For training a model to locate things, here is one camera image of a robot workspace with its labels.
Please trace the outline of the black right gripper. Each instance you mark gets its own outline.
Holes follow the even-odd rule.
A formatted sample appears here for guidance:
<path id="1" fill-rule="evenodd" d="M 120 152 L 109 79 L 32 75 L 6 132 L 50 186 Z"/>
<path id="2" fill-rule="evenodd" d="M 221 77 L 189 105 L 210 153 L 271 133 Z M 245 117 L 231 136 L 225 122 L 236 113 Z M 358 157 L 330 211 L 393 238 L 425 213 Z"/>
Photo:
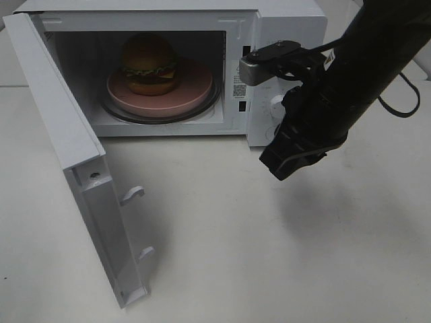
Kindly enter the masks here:
<path id="1" fill-rule="evenodd" d="M 272 142 L 259 157 L 280 181 L 300 168 L 319 162 L 347 138 L 346 131 L 340 135 L 329 134 L 335 106 L 321 93 L 325 60 L 326 57 L 318 53 L 276 65 L 278 78 L 302 82 L 285 94 L 282 105 L 286 115 L 276 128 Z"/>

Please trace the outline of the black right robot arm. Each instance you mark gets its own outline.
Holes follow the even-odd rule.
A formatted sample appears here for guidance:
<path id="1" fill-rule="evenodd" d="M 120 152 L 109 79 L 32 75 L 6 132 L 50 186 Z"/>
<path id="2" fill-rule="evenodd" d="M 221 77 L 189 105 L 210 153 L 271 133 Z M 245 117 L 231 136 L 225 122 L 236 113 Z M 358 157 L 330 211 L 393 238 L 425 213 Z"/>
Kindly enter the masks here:
<path id="1" fill-rule="evenodd" d="M 327 67 L 283 100 L 286 115 L 260 160 L 278 179 L 337 149 L 351 127 L 430 41 L 429 1 L 365 1 Z"/>

